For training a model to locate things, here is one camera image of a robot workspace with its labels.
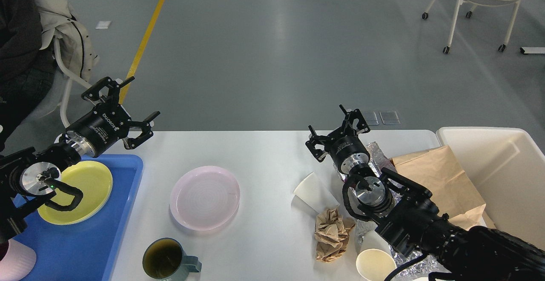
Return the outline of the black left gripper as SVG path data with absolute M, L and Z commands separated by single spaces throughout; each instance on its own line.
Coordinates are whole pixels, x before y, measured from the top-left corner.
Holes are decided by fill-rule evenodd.
M 113 80 L 104 77 L 81 94 L 81 98 L 93 105 L 106 103 L 120 105 L 121 89 L 134 81 L 135 77 Z M 153 136 L 152 122 L 161 112 L 152 112 L 142 121 L 132 121 L 124 107 L 119 106 L 109 111 L 105 106 L 96 106 L 66 128 L 68 143 L 78 145 L 76 151 L 80 155 L 99 157 L 117 141 L 123 139 L 125 149 L 131 150 Z M 135 138 L 129 138 L 130 129 L 137 129 L 141 133 Z

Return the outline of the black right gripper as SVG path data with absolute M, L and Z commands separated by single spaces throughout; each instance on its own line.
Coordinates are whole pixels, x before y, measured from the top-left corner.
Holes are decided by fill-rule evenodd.
M 358 137 L 360 134 L 369 133 L 370 126 L 359 109 L 348 110 L 342 104 L 339 104 L 339 108 L 344 114 L 339 136 L 318 135 L 309 125 L 311 134 L 305 145 L 314 159 L 320 163 L 330 155 L 341 174 L 349 175 L 352 171 L 361 169 L 364 173 L 371 173 L 370 154 Z

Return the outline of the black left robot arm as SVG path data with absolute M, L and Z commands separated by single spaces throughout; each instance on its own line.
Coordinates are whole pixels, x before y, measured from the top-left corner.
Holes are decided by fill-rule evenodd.
M 126 149 L 135 149 L 152 137 L 152 121 L 160 112 L 134 121 L 120 103 L 121 89 L 133 80 L 100 79 L 81 95 L 93 108 L 70 124 L 57 143 L 39 153 L 29 147 L 1 158 L 1 244 L 23 233 L 27 228 L 25 217 L 42 205 L 71 211 L 80 204 L 82 190 L 61 177 L 62 171 L 79 163 L 83 156 L 97 158 L 119 140 Z

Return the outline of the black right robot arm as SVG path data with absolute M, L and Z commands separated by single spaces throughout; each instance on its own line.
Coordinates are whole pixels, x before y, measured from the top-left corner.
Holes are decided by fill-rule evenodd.
M 438 215 L 428 188 L 388 168 L 376 176 L 359 139 L 370 131 L 369 125 L 359 109 L 341 110 L 344 118 L 337 129 L 318 135 L 310 127 L 305 144 L 319 162 L 330 155 L 335 169 L 346 176 L 342 199 L 351 217 L 374 221 L 378 235 L 396 252 L 421 252 L 390 272 L 387 281 L 429 255 L 447 269 L 429 273 L 430 281 L 543 281 L 543 250 L 489 227 L 464 230 L 450 223 L 448 214 Z

